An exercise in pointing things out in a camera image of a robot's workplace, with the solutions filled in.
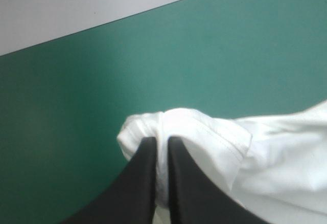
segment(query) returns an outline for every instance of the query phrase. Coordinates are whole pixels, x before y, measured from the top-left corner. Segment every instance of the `white fabric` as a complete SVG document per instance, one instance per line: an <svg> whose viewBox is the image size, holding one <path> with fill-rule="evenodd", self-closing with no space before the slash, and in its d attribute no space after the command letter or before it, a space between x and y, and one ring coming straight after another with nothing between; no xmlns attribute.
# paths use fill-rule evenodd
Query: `white fabric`
<svg viewBox="0 0 327 224"><path fill-rule="evenodd" d="M235 120L185 108L133 115L118 135L124 156L130 159L151 136L158 142L156 199L162 207L168 202L167 141L179 136L201 170L261 218L327 223L327 101L296 114Z"/></svg>

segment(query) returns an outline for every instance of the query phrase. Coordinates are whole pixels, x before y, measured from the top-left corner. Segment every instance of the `white cloth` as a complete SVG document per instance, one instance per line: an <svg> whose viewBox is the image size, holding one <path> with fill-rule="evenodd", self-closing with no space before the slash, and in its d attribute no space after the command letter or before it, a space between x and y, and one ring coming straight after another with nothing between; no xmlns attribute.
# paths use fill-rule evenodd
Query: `white cloth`
<svg viewBox="0 0 327 224"><path fill-rule="evenodd" d="M327 223L327 101L300 113L235 120L185 108L133 115L118 142L130 159L141 139L152 136L162 207L168 202L167 141L179 136L217 187L264 220Z"/></svg>

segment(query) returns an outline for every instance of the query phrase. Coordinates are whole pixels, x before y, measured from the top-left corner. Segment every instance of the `black plastic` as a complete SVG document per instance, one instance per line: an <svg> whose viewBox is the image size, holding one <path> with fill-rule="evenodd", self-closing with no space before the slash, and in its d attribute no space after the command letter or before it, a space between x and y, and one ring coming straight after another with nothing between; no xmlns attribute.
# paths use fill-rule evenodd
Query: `black plastic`
<svg viewBox="0 0 327 224"><path fill-rule="evenodd" d="M268 224L238 205L201 171L182 139L168 142L172 224Z"/></svg>
<svg viewBox="0 0 327 224"><path fill-rule="evenodd" d="M155 138L144 138L118 178L63 224L151 224L155 209Z"/></svg>

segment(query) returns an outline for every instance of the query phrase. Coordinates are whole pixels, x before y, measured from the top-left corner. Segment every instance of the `teal surface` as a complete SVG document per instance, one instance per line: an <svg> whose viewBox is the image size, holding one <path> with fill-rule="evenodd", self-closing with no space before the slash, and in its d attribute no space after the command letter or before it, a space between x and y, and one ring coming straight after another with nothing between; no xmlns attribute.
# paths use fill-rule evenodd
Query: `teal surface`
<svg viewBox="0 0 327 224"><path fill-rule="evenodd" d="M126 164L125 117L327 98L327 0L182 0L0 57L0 223L57 223Z"/></svg>

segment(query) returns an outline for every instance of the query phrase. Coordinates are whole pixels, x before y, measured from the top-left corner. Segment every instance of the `white shirt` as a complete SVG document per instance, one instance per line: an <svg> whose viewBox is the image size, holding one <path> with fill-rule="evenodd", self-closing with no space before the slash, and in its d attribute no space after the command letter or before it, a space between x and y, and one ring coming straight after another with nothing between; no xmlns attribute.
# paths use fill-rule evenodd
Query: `white shirt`
<svg viewBox="0 0 327 224"><path fill-rule="evenodd" d="M156 201L163 208L167 141L179 136L213 183L262 219L327 223L327 101L300 113L235 120L185 108L133 115L118 135L124 156L130 159L151 136L158 143Z"/></svg>

